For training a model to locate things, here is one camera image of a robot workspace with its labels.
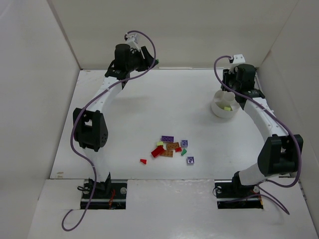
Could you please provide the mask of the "red 2x4 lego brick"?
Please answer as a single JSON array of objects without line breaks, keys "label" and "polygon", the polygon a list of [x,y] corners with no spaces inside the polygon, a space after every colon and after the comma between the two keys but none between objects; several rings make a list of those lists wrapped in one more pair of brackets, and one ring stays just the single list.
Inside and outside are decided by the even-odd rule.
[{"label": "red 2x4 lego brick", "polygon": [[164,151],[165,151],[164,147],[160,145],[151,152],[151,155],[153,158],[156,158],[159,155],[161,155]]}]

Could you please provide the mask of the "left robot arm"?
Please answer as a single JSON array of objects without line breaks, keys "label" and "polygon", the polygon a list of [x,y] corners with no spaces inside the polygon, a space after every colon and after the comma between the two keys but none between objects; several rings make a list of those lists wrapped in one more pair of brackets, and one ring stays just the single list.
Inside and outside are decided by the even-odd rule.
[{"label": "left robot arm", "polygon": [[109,135],[105,120],[107,107],[127,82],[133,80],[132,72],[137,71],[143,76],[158,62],[156,55],[150,54],[145,46],[138,47],[135,43],[116,45],[115,58],[110,63],[96,95],[83,108],[73,111],[71,149],[86,160],[93,170],[93,178],[89,179],[88,185],[82,187],[81,191],[91,193],[94,190],[109,190],[107,182],[97,181],[97,153],[105,146]]}]

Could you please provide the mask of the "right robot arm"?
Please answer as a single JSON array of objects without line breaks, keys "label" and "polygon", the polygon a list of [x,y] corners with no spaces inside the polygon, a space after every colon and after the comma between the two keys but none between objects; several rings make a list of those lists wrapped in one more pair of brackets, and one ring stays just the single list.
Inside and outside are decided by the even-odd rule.
[{"label": "right robot arm", "polygon": [[270,110],[266,97],[255,88],[256,68],[239,64],[223,70],[221,89],[232,92],[241,109],[250,116],[264,140],[257,163],[238,171],[232,178],[232,190],[244,193],[258,183],[276,175],[301,173],[303,138],[278,120]]}]

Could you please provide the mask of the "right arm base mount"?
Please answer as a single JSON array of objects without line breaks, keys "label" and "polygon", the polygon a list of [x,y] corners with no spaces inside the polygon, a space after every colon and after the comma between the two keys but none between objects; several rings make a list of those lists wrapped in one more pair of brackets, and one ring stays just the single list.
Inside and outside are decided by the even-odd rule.
[{"label": "right arm base mount", "polygon": [[263,209],[256,185],[235,189],[231,180],[215,180],[213,195],[218,209]]}]

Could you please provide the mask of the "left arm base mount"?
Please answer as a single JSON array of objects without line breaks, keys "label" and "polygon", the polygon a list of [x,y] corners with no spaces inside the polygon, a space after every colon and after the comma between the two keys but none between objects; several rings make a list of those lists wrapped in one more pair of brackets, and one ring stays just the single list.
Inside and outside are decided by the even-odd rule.
[{"label": "left arm base mount", "polygon": [[[98,182],[88,209],[124,210],[126,208],[127,187],[127,181]],[[91,196],[93,182],[85,182],[84,186],[78,186],[77,189],[82,193],[80,209],[85,209]]]}]

